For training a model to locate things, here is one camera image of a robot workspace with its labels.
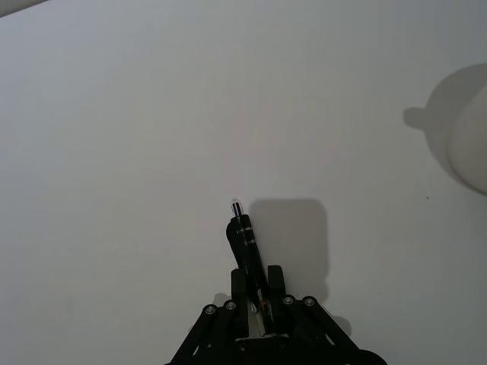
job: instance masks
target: black metal bracket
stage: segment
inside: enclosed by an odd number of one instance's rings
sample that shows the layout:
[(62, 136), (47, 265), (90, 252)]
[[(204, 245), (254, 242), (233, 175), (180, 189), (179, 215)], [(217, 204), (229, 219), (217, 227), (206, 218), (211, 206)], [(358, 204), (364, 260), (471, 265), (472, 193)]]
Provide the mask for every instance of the black metal bracket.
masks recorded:
[(235, 269), (232, 299), (203, 308), (170, 364), (386, 365), (378, 355), (360, 350), (314, 297), (297, 300), (286, 294), (280, 266), (269, 266), (268, 277), (274, 334), (247, 338), (247, 286), (244, 273)]

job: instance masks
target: bolt head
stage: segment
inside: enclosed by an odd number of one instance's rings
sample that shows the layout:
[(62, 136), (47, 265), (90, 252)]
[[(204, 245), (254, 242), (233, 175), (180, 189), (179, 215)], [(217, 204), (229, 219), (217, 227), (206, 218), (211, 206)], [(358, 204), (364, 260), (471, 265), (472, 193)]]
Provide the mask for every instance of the bolt head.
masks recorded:
[(291, 297), (284, 297), (282, 302), (286, 305), (293, 304), (294, 300)]
[(314, 306), (314, 300), (312, 300), (311, 298), (307, 298), (304, 300), (304, 304), (306, 304), (307, 306)]
[(244, 352), (247, 349), (247, 343), (246, 342), (241, 342), (238, 345), (238, 349), (242, 352)]
[(205, 309), (205, 314), (208, 314), (211, 316), (212, 314), (215, 314), (216, 309), (213, 306), (209, 306), (208, 308)]
[(233, 309), (237, 308), (237, 304), (235, 304), (234, 302), (228, 302), (227, 305), (225, 306), (225, 308), (227, 308), (229, 310), (233, 310)]

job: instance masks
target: white backdrop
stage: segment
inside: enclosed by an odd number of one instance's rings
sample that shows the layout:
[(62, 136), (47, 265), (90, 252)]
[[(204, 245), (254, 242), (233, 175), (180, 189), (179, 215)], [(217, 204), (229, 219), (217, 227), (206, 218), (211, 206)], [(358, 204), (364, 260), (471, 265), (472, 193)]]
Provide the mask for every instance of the white backdrop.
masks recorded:
[(484, 0), (51, 0), (0, 19), (2, 364), (169, 361), (230, 292), (233, 197), (360, 347), (485, 363), (487, 198), (403, 116), (485, 62), (486, 17)]

